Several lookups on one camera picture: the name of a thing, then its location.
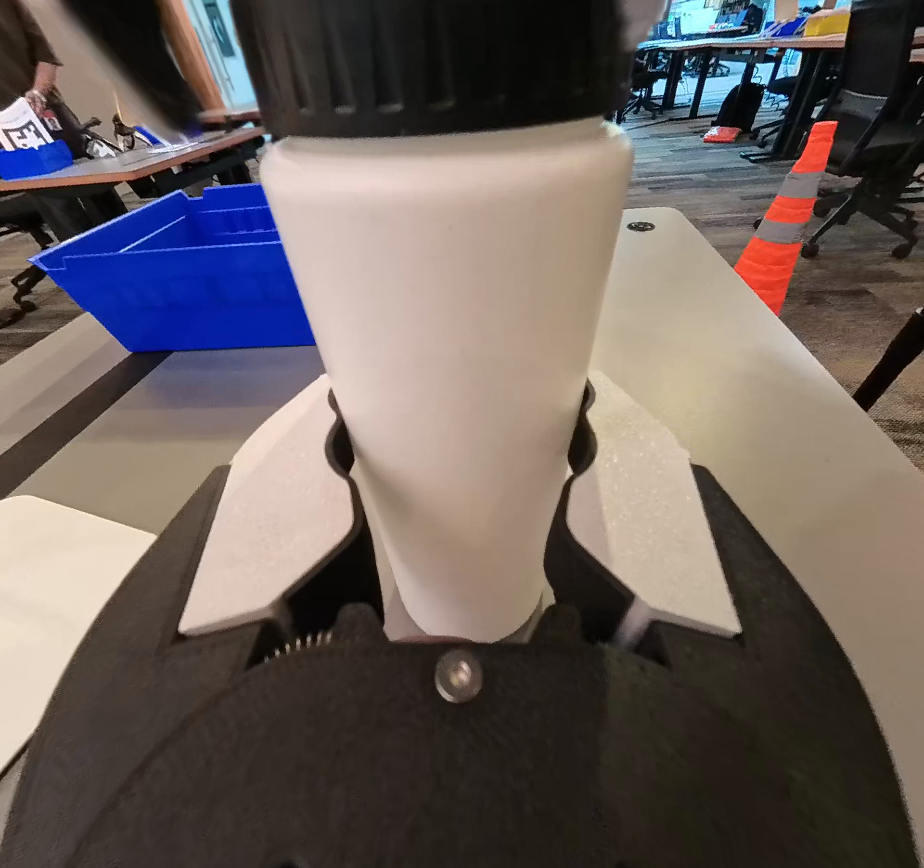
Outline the brown desk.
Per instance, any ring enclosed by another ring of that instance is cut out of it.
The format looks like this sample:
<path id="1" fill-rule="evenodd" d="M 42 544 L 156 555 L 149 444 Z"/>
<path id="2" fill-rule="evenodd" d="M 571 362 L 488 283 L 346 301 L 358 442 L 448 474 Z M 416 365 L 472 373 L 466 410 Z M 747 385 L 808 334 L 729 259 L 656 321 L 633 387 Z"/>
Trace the brown desk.
<path id="1" fill-rule="evenodd" d="M 248 162 L 264 145 L 261 127 L 239 127 L 208 133 L 204 140 L 168 151 L 138 149 L 102 159 L 82 159 L 71 166 L 32 178 L 1 182 L 3 201 L 17 195 L 90 201 L 96 213 L 97 198 L 126 185 L 143 198 L 161 197 L 206 181 L 233 184 L 248 176 Z"/>
<path id="2" fill-rule="evenodd" d="M 838 123 L 834 139 L 834 174 L 861 174 L 868 162 L 888 155 L 900 160 L 910 147 L 922 144 L 922 77 L 911 82 L 909 64 L 922 48 L 922 28 L 915 34 L 886 29 L 883 22 L 863 23 L 840 36 L 745 37 L 681 41 L 674 44 L 665 83 L 663 109 L 674 106 L 684 53 L 705 56 L 689 116 L 696 117 L 706 72 L 719 53 L 745 52 L 741 82 L 751 81 L 752 68 L 769 48 L 808 53 L 790 98 L 783 128 L 766 154 L 742 153 L 749 162 L 793 160 L 802 137 L 814 123 Z"/>

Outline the orange traffic cone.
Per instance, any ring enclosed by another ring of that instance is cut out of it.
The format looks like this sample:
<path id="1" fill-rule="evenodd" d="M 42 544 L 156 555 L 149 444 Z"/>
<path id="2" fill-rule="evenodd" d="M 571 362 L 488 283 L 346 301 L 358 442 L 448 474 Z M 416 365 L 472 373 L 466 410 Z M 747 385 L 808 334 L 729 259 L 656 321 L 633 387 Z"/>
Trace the orange traffic cone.
<path id="1" fill-rule="evenodd" d="M 815 123 L 733 271 L 776 315 L 783 309 L 838 123 Z"/>

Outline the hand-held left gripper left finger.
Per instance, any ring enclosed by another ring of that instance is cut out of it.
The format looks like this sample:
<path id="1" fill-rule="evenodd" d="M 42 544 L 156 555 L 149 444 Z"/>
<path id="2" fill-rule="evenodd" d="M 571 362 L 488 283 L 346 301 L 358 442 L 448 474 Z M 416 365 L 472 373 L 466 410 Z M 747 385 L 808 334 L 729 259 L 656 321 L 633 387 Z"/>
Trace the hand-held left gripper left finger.
<path id="1" fill-rule="evenodd" d="M 328 376 L 262 423 L 229 464 L 179 632 L 275 620 L 294 643 L 329 631 L 350 604 L 384 622 L 354 460 Z"/>

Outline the black bottle lid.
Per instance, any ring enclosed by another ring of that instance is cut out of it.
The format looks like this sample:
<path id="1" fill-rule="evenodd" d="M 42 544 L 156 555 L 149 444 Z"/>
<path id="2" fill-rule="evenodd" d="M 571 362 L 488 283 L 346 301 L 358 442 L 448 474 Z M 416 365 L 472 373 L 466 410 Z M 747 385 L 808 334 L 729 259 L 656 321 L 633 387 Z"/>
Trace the black bottle lid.
<path id="1" fill-rule="evenodd" d="M 402 138 L 612 118 L 617 0 L 230 0 L 275 138 Z"/>

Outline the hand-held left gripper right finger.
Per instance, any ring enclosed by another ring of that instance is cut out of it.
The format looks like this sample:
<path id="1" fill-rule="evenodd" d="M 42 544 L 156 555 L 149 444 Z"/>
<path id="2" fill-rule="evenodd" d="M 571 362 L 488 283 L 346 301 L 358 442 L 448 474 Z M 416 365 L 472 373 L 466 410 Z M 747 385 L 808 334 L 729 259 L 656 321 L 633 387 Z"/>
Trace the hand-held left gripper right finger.
<path id="1" fill-rule="evenodd" d="M 590 372 L 544 557 L 583 637 L 636 649 L 656 623 L 742 631 L 694 468 L 676 436 Z"/>

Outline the printed marker tag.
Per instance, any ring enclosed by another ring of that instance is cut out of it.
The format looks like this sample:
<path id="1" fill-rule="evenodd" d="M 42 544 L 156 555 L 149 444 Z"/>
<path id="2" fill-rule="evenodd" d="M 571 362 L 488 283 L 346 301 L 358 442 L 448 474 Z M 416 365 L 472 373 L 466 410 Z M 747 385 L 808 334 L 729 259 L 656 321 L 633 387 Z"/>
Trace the printed marker tag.
<path id="1" fill-rule="evenodd" d="M 54 142 L 54 135 L 24 97 L 1 110 L 1 149 L 18 151 Z"/>

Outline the black tape strip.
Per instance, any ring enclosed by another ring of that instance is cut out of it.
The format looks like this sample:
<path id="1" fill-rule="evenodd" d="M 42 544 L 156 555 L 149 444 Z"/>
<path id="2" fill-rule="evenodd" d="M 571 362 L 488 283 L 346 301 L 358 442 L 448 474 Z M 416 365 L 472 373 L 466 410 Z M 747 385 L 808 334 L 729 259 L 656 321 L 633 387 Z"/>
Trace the black tape strip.
<path id="1" fill-rule="evenodd" d="M 8 447 L 1 456 L 1 498 L 13 493 L 171 355 L 171 351 L 129 354 Z"/>

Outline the black tripod leg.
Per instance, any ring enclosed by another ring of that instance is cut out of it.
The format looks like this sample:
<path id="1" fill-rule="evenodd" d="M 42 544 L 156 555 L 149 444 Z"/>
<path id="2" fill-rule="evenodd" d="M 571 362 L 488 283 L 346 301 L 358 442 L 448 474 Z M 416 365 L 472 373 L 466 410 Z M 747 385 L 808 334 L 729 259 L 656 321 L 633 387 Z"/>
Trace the black tripod leg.
<path id="1" fill-rule="evenodd" d="M 853 400 L 869 412 L 895 380 L 923 352 L 923 308 L 917 308 L 853 394 Z"/>

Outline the black backpack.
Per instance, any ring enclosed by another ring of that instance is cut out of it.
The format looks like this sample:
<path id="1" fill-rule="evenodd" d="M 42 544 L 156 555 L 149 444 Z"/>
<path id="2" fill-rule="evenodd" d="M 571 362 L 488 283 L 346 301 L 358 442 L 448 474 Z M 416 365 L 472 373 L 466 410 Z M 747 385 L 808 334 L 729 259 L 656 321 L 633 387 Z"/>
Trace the black backpack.
<path id="1" fill-rule="evenodd" d="M 725 96 L 712 125 L 737 129 L 741 133 L 753 129 L 757 112 L 763 101 L 765 86 L 754 81 L 741 82 Z"/>

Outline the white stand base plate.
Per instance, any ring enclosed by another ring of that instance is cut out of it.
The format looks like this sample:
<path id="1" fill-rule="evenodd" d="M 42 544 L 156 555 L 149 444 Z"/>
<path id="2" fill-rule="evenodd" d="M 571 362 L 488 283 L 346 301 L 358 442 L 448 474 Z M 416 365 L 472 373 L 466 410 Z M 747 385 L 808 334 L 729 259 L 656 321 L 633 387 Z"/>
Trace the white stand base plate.
<path id="1" fill-rule="evenodd" d="M 33 495 L 1 502 L 1 767 L 155 535 Z"/>

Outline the white plastic bottle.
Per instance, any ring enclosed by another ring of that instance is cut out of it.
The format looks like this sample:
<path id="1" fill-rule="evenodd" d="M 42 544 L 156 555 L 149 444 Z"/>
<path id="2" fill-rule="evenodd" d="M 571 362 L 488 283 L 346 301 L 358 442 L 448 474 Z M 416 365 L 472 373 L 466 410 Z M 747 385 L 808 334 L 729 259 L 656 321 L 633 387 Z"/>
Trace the white plastic bottle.
<path id="1" fill-rule="evenodd" d="M 633 166 L 599 118 L 273 143 L 260 181 L 400 597 L 497 643 L 537 608 Z"/>

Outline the blue plastic bin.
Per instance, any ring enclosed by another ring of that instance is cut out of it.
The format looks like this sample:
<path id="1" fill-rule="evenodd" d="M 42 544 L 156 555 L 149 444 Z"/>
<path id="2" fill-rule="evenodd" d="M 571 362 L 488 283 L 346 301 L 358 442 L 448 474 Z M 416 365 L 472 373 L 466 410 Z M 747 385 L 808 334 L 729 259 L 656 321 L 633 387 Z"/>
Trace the blue plastic bin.
<path id="1" fill-rule="evenodd" d="M 36 147 L 1 151 L 1 179 L 19 181 L 40 177 L 68 168 L 73 155 L 63 141 L 52 141 Z"/>
<path id="2" fill-rule="evenodd" d="M 315 344 L 260 183 L 172 192 L 29 261 L 130 352 Z"/>

